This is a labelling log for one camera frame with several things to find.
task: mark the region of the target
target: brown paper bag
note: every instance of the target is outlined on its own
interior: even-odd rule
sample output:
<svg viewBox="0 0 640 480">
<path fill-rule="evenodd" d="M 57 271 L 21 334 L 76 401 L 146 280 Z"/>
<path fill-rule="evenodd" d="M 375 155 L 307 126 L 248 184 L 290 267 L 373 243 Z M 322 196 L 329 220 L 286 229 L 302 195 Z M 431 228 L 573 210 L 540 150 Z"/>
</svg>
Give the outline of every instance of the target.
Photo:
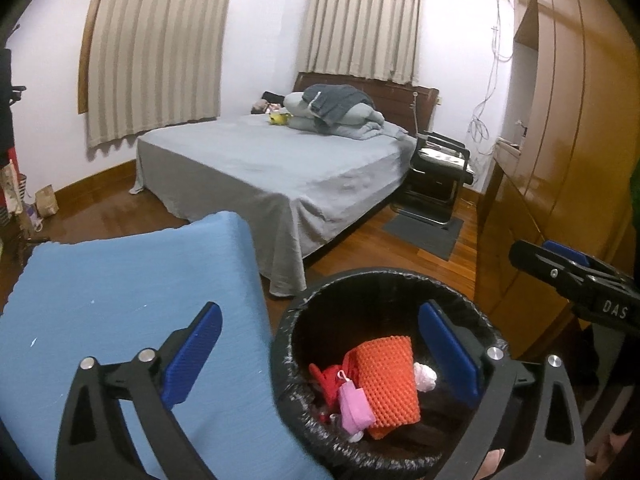
<svg viewBox="0 0 640 480">
<path fill-rule="evenodd" d="M 53 192 L 53 186 L 49 185 L 36 191 L 36 208 L 43 218 L 55 215 L 58 212 L 58 201 Z"/>
</svg>

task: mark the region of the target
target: green object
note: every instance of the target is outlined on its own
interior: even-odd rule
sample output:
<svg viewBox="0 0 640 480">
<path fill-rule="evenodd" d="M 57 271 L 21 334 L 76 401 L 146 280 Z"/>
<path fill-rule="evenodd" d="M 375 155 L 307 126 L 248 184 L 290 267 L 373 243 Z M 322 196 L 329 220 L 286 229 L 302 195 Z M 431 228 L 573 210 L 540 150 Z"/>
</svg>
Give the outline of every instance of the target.
<svg viewBox="0 0 640 480">
<path fill-rule="evenodd" d="M 631 174 L 629 189 L 631 191 L 631 207 L 634 210 L 634 227 L 640 231 L 640 162 Z"/>
</svg>

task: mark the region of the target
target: black trash can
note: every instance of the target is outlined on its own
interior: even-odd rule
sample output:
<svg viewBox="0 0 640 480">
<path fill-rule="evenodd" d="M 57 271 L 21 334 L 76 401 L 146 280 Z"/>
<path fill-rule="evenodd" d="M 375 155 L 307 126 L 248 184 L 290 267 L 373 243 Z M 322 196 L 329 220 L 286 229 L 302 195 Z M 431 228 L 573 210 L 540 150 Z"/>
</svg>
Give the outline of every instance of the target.
<svg viewBox="0 0 640 480">
<path fill-rule="evenodd" d="M 485 348 L 495 346 L 508 355 L 506 341 L 468 298 L 408 270 L 376 267 L 336 274 L 301 292 L 284 313 L 271 347 L 276 406 L 284 423 L 336 478 L 420 479 L 464 433 L 472 410 L 450 394 L 441 377 L 435 390 L 418 393 L 421 421 L 382 440 L 352 444 L 319 419 L 322 397 L 310 384 L 310 363 L 324 369 L 365 341 L 405 335 L 411 338 L 414 361 L 438 371 L 418 330 L 418 309 L 429 300 Z"/>
</svg>

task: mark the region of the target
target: silver bolt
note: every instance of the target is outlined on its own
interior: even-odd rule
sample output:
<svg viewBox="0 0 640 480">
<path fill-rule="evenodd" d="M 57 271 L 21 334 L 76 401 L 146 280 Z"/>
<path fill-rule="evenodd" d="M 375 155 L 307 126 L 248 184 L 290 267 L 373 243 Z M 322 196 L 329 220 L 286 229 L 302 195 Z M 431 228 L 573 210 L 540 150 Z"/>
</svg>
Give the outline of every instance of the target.
<svg viewBox="0 0 640 480">
<path fill-rule="evenodd" d="M 95 365 L 95 359 L 93 357 L 85 357 L 80 361 L 80 367 L 82 370 L 90 370 Z"/>
<path fill-rule="evenodd" d="M 493 359 L 494 361 L 499 361 L 504 357 L 504 352 L 496 346 L 487 349 L 486 354 L 489 356 L 489 359 Z"/>
<path fill-rule="evenodd" d="M 546 361 L 552 365 L 553 368 L 559 368 L 562 366 L 562 359 L 557 355 L 550 355 L 546 358 Z"/>
<path fill-rule="evenodd" d="M 156 351 L 152 348 L 145 348 L 141 350 L 138 354 L 138 359 L 143 363 L 148 363 L 149 361 L 153 361 L 154 357 L 156 357 Z"/>
</svg>

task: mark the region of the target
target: beige curtain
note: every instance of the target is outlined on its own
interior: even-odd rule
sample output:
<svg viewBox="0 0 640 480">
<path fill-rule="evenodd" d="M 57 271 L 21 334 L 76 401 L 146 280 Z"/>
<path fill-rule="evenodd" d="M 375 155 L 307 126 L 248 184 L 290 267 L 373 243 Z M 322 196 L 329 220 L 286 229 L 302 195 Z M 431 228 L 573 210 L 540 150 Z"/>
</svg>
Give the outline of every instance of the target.
<svg viewBox="0 0 640 480">
<path fill-rule="evenodd" d="M 228 1 L 100 1 L 89 56 L 89 147 L 219 114 Z"/>
<path fill-rule="evenodd" d="M 410 82 L 420 0 L 311 0 L 300 72 Z"/>
</svg>

